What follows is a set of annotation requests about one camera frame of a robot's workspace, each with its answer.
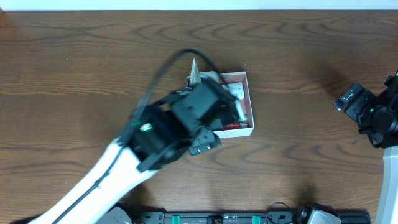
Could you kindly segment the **Colgate toothpaste tube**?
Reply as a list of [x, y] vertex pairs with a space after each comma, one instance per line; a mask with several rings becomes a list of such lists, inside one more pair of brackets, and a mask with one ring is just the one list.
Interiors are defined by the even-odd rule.
[[232, 129], [244, 129], [248, 128], [247, 123], [231, 123], [227, 124], [226, 126], [223, 126], [220, 131], [225, 131], [225, 130], [232, 130]]

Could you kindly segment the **green toothbrush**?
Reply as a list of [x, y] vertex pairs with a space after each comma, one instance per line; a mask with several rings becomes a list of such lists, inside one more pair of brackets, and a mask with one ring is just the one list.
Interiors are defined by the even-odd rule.
[[236, 99], [236, 100], [235, 100], [235, 107], [236, 107], [236, 110], [237, 110], [237, 112], [238, 112], [239, 121], [240, 121], [240, 122], [247, 121], [247, 120], [248, 120], [248, 119], [247, 119], [247, 116], [246, 116], [245, 113], [244, 113], [242, 104], [240, 103], [240, 100], [239, 100], [239, 99]]

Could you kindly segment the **green white soap packet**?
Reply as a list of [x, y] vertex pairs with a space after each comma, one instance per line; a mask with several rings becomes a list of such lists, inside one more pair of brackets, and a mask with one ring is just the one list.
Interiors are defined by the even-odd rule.
[[228, 88], [230, 93], [238, 98], [239, 100], [243, 100], [245, 97], [244, 87], [242, 82], [237, 83], [229, 83]]

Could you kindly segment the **white Pantene tube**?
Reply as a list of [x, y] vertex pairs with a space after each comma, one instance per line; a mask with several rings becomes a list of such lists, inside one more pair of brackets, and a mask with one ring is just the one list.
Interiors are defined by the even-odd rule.
[[200, 77], [200, 71], [198, 69], [197, 62], [194, 58], [193, 63], [192, 63], [191, 72], [190, 72], [189, 86], [195, 85], [197, 83], [201, 83], [201, 77]]

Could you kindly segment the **clear bottle with dark cap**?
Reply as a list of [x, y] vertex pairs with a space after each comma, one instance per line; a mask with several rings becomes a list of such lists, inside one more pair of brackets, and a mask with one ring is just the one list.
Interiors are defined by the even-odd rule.
[[200, 72], [199, 75], [201, 78], [210, 78], [216, 82], [219, 82], [219, 75], [214, 71]]

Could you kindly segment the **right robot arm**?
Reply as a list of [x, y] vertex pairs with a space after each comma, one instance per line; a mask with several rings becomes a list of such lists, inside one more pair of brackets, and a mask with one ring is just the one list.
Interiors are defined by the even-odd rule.
[[379, 95], [352, 84], [333, 106], [358, 125], [372, 147], [383, 149], [384, 174], [376, 223], [397, 223], [397, 74], [384, 80]]

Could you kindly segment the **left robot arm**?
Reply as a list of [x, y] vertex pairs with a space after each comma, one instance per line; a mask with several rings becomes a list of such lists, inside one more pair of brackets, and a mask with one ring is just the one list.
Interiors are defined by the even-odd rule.
[[138, 106], [94, 167], [56, 205], [21, 223], [96, 223], [130, 190], [186, 152], [221, 144], [215, 130], [236, 121], [238, 99], [214, 80]]

